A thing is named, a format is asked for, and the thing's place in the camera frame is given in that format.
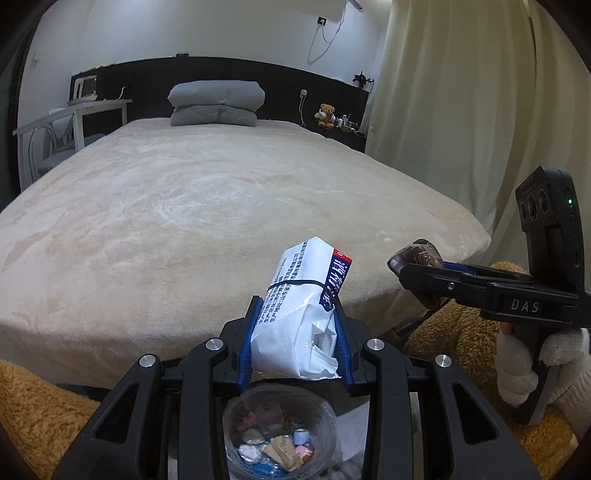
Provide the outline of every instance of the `fuzzy bedspread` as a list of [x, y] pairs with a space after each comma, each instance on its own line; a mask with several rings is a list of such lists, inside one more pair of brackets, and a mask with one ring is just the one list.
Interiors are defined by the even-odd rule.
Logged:
[[286, 122], [143, 119], [81, 150], [0, 214], [0, 357], [112, 387], [143, 353], [184, 355], [264, 295], [288, 247], [353, 258], [340, 294], [384, 333], [420, 305], [386, 261], [417, 238], [444, 259], [488, 246], [454, 201]]

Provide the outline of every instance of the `cream curtain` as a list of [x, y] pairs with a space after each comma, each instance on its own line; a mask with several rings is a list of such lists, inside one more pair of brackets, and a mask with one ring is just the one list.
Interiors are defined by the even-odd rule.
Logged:
[[522, 0], [394, 0], [366, 153], [468, 208], [492, 233], [527, 137], [535, 50]]
[[535, 93], [530, 134], [499, 192], [499, 223], [487, 262], [508, 260], [527, 267], [525, 235], [514, 190], [537, 166], [568, 171], [577, 190], [585, 239], [587, 289], [591, 287], [591, 74], [554, 19], [530, 4], [535, 37]]
[[468, 208], [483, 263], [527, 268], [514, 190], [539, 165], [573, 176], [591, 258], [591, 74], [535, 0], [394, 0], [375, 90], [366, 153]]

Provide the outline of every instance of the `black rubber band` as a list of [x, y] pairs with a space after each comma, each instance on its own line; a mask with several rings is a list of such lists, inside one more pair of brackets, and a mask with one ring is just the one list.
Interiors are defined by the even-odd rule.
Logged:
[[277, 283], [274, 283], [273, 285], [271, 285], [267, 289], [267, 291], [269, 291], [272, 288], [279, 287], [280, 285], [306, 285], [306, 284], [318, 285], [329, 296], [332, 306], [334, 307], [336, 305], [336, 296], [333, 295], [333, 293], [330, 291], [330, 289], [326, 285], [324, 285], [322, 282], [319, 282], [317, 280], [283, 280], [283, 281], [280, 281], [280, 282], [277, 282]]

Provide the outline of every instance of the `black headboard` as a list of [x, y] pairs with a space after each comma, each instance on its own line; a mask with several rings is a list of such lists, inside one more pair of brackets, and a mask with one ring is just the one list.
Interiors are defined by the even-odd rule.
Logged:
[[[314, 114], [321, 103], [336, 108], [335, 114], [350, 114], [351, 120], [360, 122], [368, 100], [368, 92], [339, 80], [261, 61], [226, 59], [217, 57], [169, 57], [118, 63], [89, 70], [72, 77], [70, 99], [74, 81], [79, 77], [97, 75], [99, 99], [118, 98], [127, 85], [124, 97], [133, 99], [128, 106], [128, 119], [170, 116], [173, 107], [168, 93], [178, 83], [193, 80], [250, 80], [265, 90], [265, 103], [257, 110], [259, 119], [285, 120], [300, 123], [298, 106], [300, 91], [308, 91], [303, 108], [304, 121], [314, 122]], [[85, 117], [85, 135], [110, 133], [121, 125], [121, 114], [103, 112]]]

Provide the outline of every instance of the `white glove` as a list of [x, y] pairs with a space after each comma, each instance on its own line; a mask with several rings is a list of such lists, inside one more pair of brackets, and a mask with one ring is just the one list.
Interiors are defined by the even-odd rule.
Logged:
[[[591, 422], [588, 330], [568, 330], [550, 335], [542, 345], [539, 360], [548, 366], [561, 365], [550, 403], [560, 408], [580, 439]], [[514, 335], [498, 333], [495, 366], [499, 394], [509, 405], [521, 405], [538, 385], [538, 375], [531, 369], [531, 354]]]

